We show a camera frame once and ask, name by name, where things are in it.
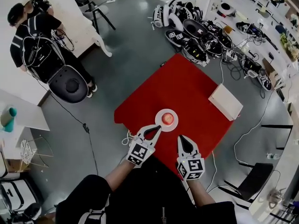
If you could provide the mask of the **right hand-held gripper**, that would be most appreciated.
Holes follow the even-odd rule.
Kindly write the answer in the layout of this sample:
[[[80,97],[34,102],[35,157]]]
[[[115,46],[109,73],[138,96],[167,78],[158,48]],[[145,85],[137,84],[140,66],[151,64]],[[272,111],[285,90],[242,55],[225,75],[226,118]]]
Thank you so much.
[[[197,180],[205,172],[204,159],[197,144],[185,135],[178,136],[178,173],[184,181]]]

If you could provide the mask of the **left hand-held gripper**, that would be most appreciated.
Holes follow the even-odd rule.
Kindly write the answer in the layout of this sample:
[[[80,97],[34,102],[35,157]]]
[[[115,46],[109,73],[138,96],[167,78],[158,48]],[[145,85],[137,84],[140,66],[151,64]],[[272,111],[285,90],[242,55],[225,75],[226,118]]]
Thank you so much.
[[[130,144],[126,160],[141,166],[155,152],[154,146],[161,132],[160,125],[142,127],[137,133],[137,138],[134,138]]]

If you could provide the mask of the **red apple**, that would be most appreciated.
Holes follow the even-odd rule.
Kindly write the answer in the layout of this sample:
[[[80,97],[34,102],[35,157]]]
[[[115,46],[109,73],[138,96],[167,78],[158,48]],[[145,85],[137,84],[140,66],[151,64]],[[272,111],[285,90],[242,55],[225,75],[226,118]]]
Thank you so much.
[[[171,113],[165,113],[162,115],[162,122],[166,126],[170,126],[174,122],[174,116]]]

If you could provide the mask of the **white round plate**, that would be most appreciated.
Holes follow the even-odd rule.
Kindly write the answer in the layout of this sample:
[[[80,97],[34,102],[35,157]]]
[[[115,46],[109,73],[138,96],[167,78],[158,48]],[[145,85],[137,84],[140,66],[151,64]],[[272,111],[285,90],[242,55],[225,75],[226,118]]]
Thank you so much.
[[[170,126],[166,126],[162,122],[162,115],[165,114],[165,113],[168,113],[168,112],[171,113],[174,116],[174,122]],[[162,109],[155,116],[155,124],[160,125],[162,127],[163,132],[171,132],[178,125],[178,115],[172,109]]]

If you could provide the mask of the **person's left forearm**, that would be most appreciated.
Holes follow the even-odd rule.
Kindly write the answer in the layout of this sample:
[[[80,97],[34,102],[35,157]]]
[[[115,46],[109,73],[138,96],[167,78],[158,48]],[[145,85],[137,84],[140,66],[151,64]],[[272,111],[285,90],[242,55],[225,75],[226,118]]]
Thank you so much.
[[[110,189],[116,189],[123,183],[128,174],[134,169],[135,164],[128,160],[123,160],[111,173],[109,173],[105,180],[107,181]]]

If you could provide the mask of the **person's right forearm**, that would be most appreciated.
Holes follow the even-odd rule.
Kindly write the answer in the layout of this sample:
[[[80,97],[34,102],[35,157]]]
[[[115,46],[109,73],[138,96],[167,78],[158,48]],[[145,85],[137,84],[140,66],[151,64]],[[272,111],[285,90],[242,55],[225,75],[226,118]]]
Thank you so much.
[[[215,200],[206,192],[199,179],[188,180],[187,184],[190,188],[196,207],[215,203]]]

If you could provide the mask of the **red cloth covered table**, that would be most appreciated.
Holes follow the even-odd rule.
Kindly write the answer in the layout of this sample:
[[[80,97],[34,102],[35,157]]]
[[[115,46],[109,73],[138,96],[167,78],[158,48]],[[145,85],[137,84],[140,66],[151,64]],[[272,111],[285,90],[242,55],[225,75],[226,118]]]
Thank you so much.
[[[154,124],[162,109],[173,110],[178,125],[173,131],[161,133],[153,155],[178,175],[179,135],[193,140],[206,158],[232,125],[209,101],[217,86],[194,64],[175,54],[114,111],[114,121],[136,134],[143,126]]]

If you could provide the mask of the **black chair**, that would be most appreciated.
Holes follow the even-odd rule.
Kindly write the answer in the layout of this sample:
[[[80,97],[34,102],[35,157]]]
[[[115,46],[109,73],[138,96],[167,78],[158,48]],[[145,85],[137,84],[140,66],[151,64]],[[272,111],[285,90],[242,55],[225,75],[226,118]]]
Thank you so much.
[[[243,182],[238,187],[236,187],[233,184],[224,181],[229,188],[233,189],[233,191],[228,190],[224,187],[218,188],[231,196],[249,203],[253,203],[254,199],[252,199],[252,197],[255,194],[259,193],[265,186],[274,171],[274,166],[271,163],[256,163],[254,166],[239,163],[239,165],[252,168]]]

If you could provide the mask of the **white counter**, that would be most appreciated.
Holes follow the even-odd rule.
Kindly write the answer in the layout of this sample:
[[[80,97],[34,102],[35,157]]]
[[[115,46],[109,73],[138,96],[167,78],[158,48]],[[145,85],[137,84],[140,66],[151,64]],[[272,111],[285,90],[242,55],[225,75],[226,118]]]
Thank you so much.
[[[272,175],[249,206],[249,212],[258,224],[267,224],[273,215],[281,211],[283,204],[287,202],[287,190],[299,169],[299,145],[294,143],[299,140],[299,111],[293,104],[289,104],[289,111],[293,121],[289,140]],[[277,205],[270,203],[270,193],[274,190],[283,193],[284,200]]]

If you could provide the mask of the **pile of black white gear bags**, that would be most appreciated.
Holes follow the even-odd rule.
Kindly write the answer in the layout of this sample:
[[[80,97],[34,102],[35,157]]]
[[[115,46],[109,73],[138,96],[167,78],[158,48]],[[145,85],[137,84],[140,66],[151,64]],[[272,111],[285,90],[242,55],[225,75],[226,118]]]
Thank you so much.
[[[179,48],[192,63],[205,67],[209,56],[224,62],[237,60],[232,39],[226,31],[210,20],[203,19],[203,12],[191,2],[170,0],[154,9],[153,28],[168,28],[167,40]]]

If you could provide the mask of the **teal cylinder bottle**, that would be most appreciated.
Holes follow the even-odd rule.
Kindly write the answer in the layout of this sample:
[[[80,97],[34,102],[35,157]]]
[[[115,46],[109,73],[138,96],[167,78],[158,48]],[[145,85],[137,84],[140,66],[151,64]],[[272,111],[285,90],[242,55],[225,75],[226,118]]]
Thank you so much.
[[[6,108],[0,115],[0,131],[11,133],[14,129],[14,119],[17,110],[13,107]]]

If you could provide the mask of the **cardboard box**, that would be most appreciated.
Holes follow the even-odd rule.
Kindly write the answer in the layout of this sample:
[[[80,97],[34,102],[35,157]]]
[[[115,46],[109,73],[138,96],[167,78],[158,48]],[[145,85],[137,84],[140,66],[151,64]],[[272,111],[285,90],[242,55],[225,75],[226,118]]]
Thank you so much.
[[[29,165],[25,164],[22,160],[5,159],[4,154],[0,152],[0,173],[27,172],[29,170]]]

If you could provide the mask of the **flower bouquet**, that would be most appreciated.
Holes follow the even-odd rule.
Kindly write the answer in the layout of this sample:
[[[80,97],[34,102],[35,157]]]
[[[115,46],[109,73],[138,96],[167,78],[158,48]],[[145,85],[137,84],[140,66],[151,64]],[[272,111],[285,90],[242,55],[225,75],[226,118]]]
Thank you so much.
[[[292,62],[299,59],[299,48],[287,39],[285,33],[280,34],[280,43]]]

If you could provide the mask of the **oval dresser mirror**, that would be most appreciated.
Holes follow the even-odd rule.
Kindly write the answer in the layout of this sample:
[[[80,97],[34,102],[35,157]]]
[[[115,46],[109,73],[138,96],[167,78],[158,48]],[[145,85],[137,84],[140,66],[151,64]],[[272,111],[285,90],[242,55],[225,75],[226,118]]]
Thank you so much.
[[[29,0],[24,8],[28,14],[28,18],[34,17],[38,14],[47,13],[54,15],[52,5],[48,0]]]

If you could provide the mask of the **black metal table frame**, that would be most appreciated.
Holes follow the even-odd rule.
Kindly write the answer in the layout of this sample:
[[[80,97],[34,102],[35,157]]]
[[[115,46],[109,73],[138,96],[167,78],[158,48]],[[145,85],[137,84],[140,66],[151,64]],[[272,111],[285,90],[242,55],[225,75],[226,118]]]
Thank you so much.
[[[261,125],[261,127],[263,128],[273,128],[273,129],[288,129],[289,130],[289,134],[288,134],[288,138],[286,140],[286,144],[289,140],[289,137],[290,137],[290,134],[292,132],[292,128],[293,128],[293,125]],[[285,147],[286,147],[286,144],[284,147],[276,147],[277,150],[284,150]]]

